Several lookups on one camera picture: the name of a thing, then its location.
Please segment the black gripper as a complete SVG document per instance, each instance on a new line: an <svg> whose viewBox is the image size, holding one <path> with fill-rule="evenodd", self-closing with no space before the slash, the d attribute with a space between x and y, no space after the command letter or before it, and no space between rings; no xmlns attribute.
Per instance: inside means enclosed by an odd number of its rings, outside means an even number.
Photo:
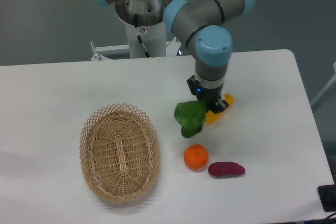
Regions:
<svg viewBox="0 0 336 224"><path fill-rule="evenodd" d="M187 85L197 100L205 101L208 111L222 113L229 107L229 103L221 96L224 79L222 77L218 80L206 80L195 74L187 79Z"/></svg>

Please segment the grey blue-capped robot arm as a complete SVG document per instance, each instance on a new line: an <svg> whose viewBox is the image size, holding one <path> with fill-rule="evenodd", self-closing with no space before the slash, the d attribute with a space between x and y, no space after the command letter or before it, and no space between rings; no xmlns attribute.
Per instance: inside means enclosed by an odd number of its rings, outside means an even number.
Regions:
<svg viewBox="0 0 336 224"><path fill-rule="evenodd" d="M250 11L256 0L95 0L113 4L124 23L131 58L166 56L166 33L171 32L195 59L195 73L187 80L191 94L205 101L213 113L227 108L221 97L233 51L223 23Z"/></svg>

